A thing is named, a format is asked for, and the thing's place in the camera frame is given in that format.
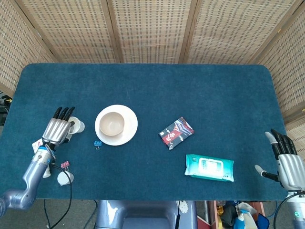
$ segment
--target woven wall panel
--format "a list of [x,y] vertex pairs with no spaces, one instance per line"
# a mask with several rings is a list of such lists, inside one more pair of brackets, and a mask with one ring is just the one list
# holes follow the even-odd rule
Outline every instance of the woven wall panel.
[[203,0],[188,63],[247,63],[294,0]]
[[62,62],[116,62],[101,0],[20,3]]
[[191,0],[112,0],[125,62],[178,63]]
[[298,154],[305,160],[305,123],[287,129],[287,135],[293,140]]
[[259,60],[271,72],[282,112],[305,102],[305,9]]
[[0,1],[0,84],[13,96],[20,73],[29,63],[53,62],[9,0]]

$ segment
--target blue tablecloth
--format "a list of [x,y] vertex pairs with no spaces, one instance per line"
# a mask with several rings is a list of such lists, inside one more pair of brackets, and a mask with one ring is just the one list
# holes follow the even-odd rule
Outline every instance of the blue tablecloth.
[[[138,117],[134,138],[103,145],[97,114],[112,104]],[[285,132],[269,71],[261,65],[30,64],[23,70],[0,140],[0,192],[25,187],[22,176],[59,106],[75,106],[86,128],[57,148],[57,164],[70,162],[73,198],[125,200],[276,200],[278,183],[254,165],[276,173],[264,131]],[[195,134],[169,151],[158,133],[183,116]],[[234,182],[184,175],[185,155],[234,160]],[[43,179],[38,198],[68,198],[58,171]]]

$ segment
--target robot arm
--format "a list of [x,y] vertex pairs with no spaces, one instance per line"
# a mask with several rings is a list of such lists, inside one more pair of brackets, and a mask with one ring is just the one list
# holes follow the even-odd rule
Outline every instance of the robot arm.
[[268,173],[256,165],[256,171],[265,178],[280,182],[288,191],[287,201],[295,229],[305,229],[305,165],[302,158],[297,155],[293,141],[285,135],[271,129],[271,133],[265,132],[269,139],[277,162],[278,175]]
[[74,107],[69,111],[66,107],[60,114],[61,109],[62,107],[59,107],[54,117],[49,121],[42,136],[44,146],[39,147],[23,175],[27,188],[25,190],[8,190],[0,198],[0,217],[5,214],[8,208],[25,210],[30,208],[34,203],[41,178],[47,166],[55,159],[55,147],[68,142],[68,139],[71,137],[68,131],[74,123],[68,122],[68,120],[72,115]]

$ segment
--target blue spray bottle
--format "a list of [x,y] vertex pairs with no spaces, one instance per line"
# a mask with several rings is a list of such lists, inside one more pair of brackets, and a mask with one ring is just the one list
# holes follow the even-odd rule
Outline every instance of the blue spray bottle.
[[244,229],[244,213],[247,213],[247,210],[240,210],[240,214],[235,219],[233,229]]

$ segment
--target bowl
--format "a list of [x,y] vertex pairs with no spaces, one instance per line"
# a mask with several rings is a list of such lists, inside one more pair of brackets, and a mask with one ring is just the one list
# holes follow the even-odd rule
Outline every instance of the bowl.
[[100,120],[100,131],[108,136],[118,135],[124,129],[124,118],[117,112],[109,112]]

